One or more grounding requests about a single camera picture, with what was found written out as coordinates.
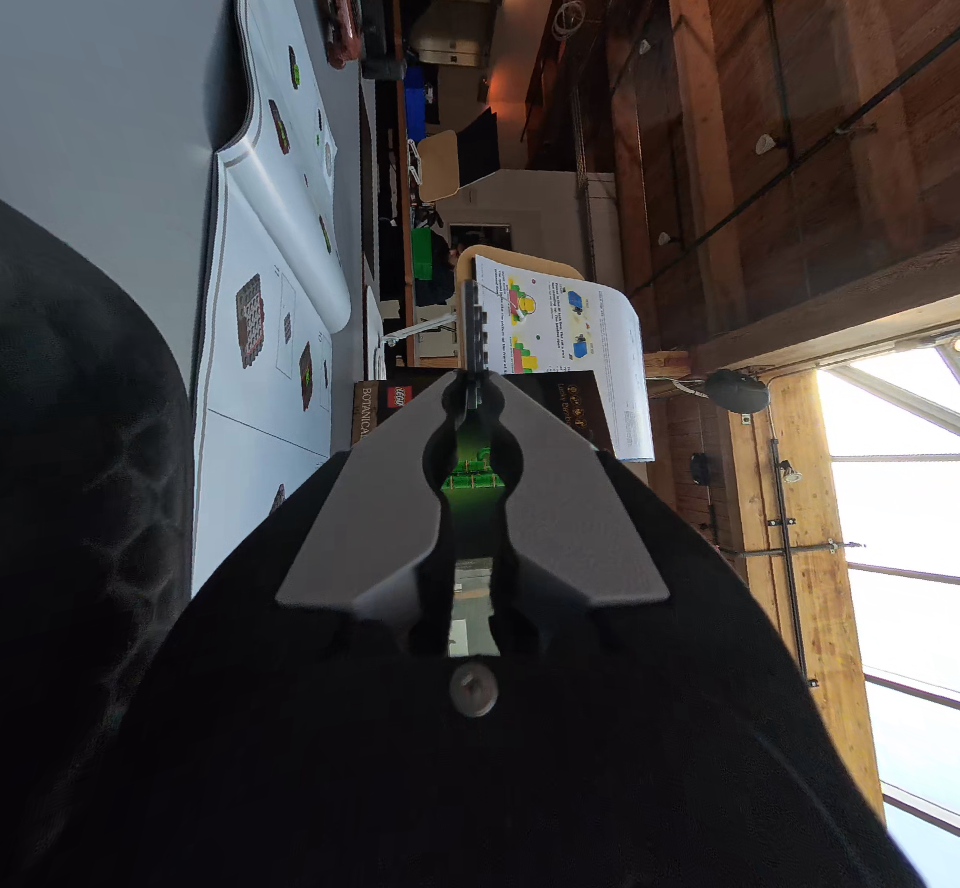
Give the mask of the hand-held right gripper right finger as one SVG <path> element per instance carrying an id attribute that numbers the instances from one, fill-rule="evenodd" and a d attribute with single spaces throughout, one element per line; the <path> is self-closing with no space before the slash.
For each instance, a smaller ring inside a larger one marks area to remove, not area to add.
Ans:
<path id="1" fill-rule="evenodd" d="M 603 452 L 508 377 L 489 373 L 490 460 L 506 486 L 489 629 L 537 652 L 596 612 L 665 604 L 666 582 Z"/>

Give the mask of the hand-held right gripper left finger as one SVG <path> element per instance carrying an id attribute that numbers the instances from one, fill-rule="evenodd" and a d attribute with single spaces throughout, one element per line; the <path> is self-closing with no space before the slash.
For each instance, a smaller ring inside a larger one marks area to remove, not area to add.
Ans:
<path id="1" fill-rule="evenodd" d="M 455 553 L 442 485 L 456 462 L 449 371 L 351 448 L 277 590 L 283 608 L 386 627 L 409 652 L 448 652 Z"/>

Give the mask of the dark grey long brick plate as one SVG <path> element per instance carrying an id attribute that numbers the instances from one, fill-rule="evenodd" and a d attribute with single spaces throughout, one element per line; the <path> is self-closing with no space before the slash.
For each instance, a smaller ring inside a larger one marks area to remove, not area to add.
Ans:
<path id="1" fill-rule="evenodd" d="M 475 410 L 481 404 L 482 382 L 488 369 L 486 312 L 479 295 L 480 286 L 476 281 L 467 279 L 462 283 L 459 312 L 466 410 Z"/>

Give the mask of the black building set box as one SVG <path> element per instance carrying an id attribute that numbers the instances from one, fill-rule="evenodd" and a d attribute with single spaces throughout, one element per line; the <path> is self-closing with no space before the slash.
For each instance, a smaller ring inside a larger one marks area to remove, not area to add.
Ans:
<path id="1" fill-rule="evenodd" d="M 372 434 L 441 378 L 444 369 L 398 369 L 391 378 L 354 386 L 351 443 Z M 544 372 L 507 377 L 551 415 L 587 439 L 594 449 L 613 452 L 605 409 L 594 372 Z M 506 488 L 491 463 L 489 426 L 469 411 L 457 434 L 457 463 L 442 485 L 455 534 L 458 560 L 492 558 L 497 551 L 494 518 Z"/>

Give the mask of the open instruction booklet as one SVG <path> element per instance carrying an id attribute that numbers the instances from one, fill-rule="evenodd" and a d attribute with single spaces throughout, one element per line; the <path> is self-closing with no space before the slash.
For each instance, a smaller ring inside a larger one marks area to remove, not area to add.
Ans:
<path id="1" fill-rule="evenodd" d="M 248 100 L 242 127 L 214 157 L 195 390 L 193 594 L 330 457 L 332 336 L 352 313 L 334 224 L 338 145 L 295 0 L 234 0 L 234 19 Z"/>

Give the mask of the printed instruction sheet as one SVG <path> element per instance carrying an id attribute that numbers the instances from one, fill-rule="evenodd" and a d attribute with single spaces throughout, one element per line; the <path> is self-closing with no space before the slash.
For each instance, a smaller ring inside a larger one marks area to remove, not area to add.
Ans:
<path id="1" fill-rule="evenodd" d="M 612 453 L 655 459 L 642 331 L 618 290 L 536 270 L 515 253 L 473 257 L 477 300 L 486 318 L 485 366 L 502 376 L 591 371 Z"/>

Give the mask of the black ceiling dome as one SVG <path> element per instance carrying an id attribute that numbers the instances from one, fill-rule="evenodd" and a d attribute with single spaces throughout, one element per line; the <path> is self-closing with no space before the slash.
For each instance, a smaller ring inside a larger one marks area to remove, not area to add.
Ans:
<path id="1" fill-rule="evenodd" d="M 727 412 L 736 415 L 754 415 L 765 411 L 771 402 L 767 384 L 732 369 L 719 369 L 703 383 L 703 393 Z"/>

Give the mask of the wooden document stand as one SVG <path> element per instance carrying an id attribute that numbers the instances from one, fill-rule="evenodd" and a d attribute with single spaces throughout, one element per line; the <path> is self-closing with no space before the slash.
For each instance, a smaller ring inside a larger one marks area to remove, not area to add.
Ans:
<path id="1" fill-rule="evenodd" d="M 475 245 L 467 248 L 459 256 L 455 268 L 455 282 L 457 285 L 457 295 L 454 298 L 450 312 L 444 316 L 419 322 L 402 330 L 388 333 L 378 340 L 380 350 L 396 347 L 401 343 L 411 341 L 414 336 L 427 330 L 454 327 L 456 329 L 457 340 L 459 344 L 458 354 L 449 356 L 422 356 L 411 351 L 405 356 L 407 367 L 431 368 L 431 369 L 462 369 L 467 366 L 467 333 L 465 327 L 465 316 L 462 308 L 466 303 L 459 301 L 462 285 L 470 281 L 475 273 L 475 258 L 488 258 L 499 264 L 515 269 L 523 269 L 536 272 L 544 277 L 579 280 L 583 281 L 585 276 L 573 266 L 564 262 L 559 262 L 546 258 L 537 258 L 525 255 L 516 251 L 507 251 L 488 245 Z"/>

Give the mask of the large bright window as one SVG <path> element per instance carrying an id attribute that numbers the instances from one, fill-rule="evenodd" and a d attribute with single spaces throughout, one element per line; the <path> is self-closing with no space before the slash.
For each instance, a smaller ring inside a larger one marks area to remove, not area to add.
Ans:
<path id="1" fill-rule="evenodd" d="M 818 373 L 883 809 L 959 885 L 958 337 Z"/>

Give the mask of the wooden chair back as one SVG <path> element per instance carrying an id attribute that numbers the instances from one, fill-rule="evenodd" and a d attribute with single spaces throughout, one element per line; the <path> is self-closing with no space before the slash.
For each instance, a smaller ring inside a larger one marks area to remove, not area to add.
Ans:
<path id="1" fill-rule="evenodd" d="M 418 197 L 424 204 L 457 194 L 460 189 L 458 137 L 453 130 L 428 136 L 416 144 L 420 181 Z"/>

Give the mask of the black monitor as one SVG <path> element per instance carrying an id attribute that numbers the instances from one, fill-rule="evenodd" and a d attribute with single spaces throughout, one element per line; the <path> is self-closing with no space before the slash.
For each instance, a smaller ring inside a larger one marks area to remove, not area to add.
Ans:
<path id="1" fill-rule="evenodd" d="M 490 107 L 486 107 L 468 126 L 455 134 L 461 188 L 485 179 L 500 169 L 498 117 Z"/>

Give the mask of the blue storage bin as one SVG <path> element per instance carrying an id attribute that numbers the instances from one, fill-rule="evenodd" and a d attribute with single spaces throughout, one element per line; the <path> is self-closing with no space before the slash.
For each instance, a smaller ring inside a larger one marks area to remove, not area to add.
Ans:
<path id="1" fill-rule="evenodd" d="M 408 66 L 403 78 L 403 108 L 406 136 L 414 143 L 426 137 L 426 89 L 421 66 Z"/>

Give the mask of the dark grey device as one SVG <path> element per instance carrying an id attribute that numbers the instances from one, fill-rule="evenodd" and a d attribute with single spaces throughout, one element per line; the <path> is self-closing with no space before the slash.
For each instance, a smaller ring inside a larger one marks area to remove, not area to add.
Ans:
<path id="1" fill-rule="evenodd" d="M 362 48 L 360 70 L 366 80 L 402 82 L 406 59 L 397 56 L 388 31 L 383 0 L 360 0 Z"/>

